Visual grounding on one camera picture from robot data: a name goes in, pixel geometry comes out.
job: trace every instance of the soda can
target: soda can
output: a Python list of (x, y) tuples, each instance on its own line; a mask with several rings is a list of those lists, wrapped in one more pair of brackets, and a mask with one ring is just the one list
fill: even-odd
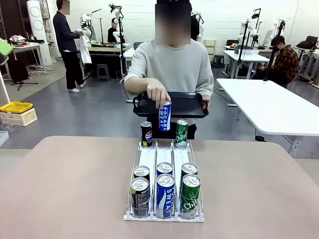
[(150, 147), (153, 143), (152, 139), (152, 123), (142, 122), (141, 123), (141, 142), (143, 147)]
[(170, 174), (162, 174), (157, 180), (157, 216), (170, 218), (173, 214), (175, 180)]
[(200, 178), (195, 174), (187, 174), (182, 181), (182, 196), (180, 201), (181, 217), (193, 219), (196, 217)]
[(176, 147), (185, 148), (187, 143), (188, 121), (179, 119), (176, 128)]
[(150, 169), (146, 166), (140, 165), (133, 170), (134, 178), (146, 178), (150, 183)]
[(162, 109), (159, 109), (159, 129), (160, 131), (170, 130), (170, 102), (166, 102)]
[(182, 182), (183, 177), (187, 174), (198, 174), (198, 167), (194, 163), (185, 163), (181, 166), (181, 173), (180, 173), (180, 185), (179, 185), (179, 198), (181, 197), (181, 189), (182, 189)]
[(156, 167), (157, 177), (161, 174), (167, 173), (173, 175), (173, 165), (171, 163), (159, 163)]
[(149, 213), (150, 185), (145, 178), (135, 178), (131, 182), (134, 217), (144, 218)]

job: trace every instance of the man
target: man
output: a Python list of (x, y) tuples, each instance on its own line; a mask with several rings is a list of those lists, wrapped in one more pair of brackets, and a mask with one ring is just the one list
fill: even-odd
[[(293, 81), (298, 73), (299, 59), (297, 53), (290, 45), (286, 45), (283, 36), (276, 36), (271, 41), (271, 46), (277, 48), (280, 54), (277, 56), (274, 66), (268, 75), (268, 80), (287, 88), (288, 84)], [(264, 79), (267, 68), (258, 66), (257, 74), (254, 79)]]
[[(147, 91), (157, 108), (170, 102), (167, 92), (200, 93), (209, 105), (214, 78), (205, 47), (190, 38), (189, 1), (172, 3), (169, 0), (158, 0), (157, 7), (166, 2), (173, 6), (164, 7), (160, 12), (156, 8), (156, 23), (160, 30), (156, 29), (156, 40), (142, 43), (135, 51), (132, 66), (125, 77), (125, 88), (135, 94)], [(178, 119), (171, 119), (171, 130), (168, 132), (159, 130), (159, 118), (147, 120), (153, 124), (154, 138), (176, 137)], [(186, 120), (187, 138), (194, 139), (197, 130), (195, 120)]]
[(114, 43), (116, 42), (115, 36), (113, 35), (113, 32), (116, 31), (116, 23), (114, 23), (115, 17), (112, 19), (112, 27), (109, 29), (108, 33), (108, 42)]
[(75, 82), (80, 88), (84, 87), (85, 82), (83, 81), (82, 70), (77, 57), (78, 51), (74, 39), (79, 39), (80, 36), (83, 36), (83, 31), (78, 33), (71, 31), (65, 15), (63, 15), (63, 0), (57, 0), (56, 5), (58, 7), (58, 12), (53, 18), (53, 25), (59, 51), (62, 55), (66, 69), (66, 87), (69, 92), (80, 93), (76, 88)]

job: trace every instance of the plaid shirt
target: plaid shirt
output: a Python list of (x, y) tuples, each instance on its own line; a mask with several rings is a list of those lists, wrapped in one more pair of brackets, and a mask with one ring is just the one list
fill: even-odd
[(53, 25), (59, 51), (77, 51), (74, 39), (79, 39), (80, 35), (71, 31), (66, 16), (57, 11), (53, 18)]
[(297, 53), (288, 45), (280, 50), (274, 66), (271, 68), (273, 75), (279, 76), (283, 84), (288, 84), (298, 73), (299, 59)]

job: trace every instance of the black can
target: black can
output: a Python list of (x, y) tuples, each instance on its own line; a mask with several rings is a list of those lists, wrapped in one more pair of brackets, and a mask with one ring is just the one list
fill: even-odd
[(152, 123), (143, 122), (141, 123), (141, 142), (143, 147), (150, 147), (153, 143), (152, 138)]
[(131, 195), (134, 217), (147, 217), (150, 200), (150, 185), (148, 180), (141, 177), (133, 179), (131, 182)]
[(150, 169), (144, 165), (137, 166), (134, 168), (134, 178), (146, 178), (150, 183)]

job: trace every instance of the pocari sweat can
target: pocari sweat can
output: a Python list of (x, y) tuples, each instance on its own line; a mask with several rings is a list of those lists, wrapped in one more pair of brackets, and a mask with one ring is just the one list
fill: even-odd
[(170, 102), (166, 102), (164, 107), (159, 109), (159, 129), (160, 131), (170, 130)]

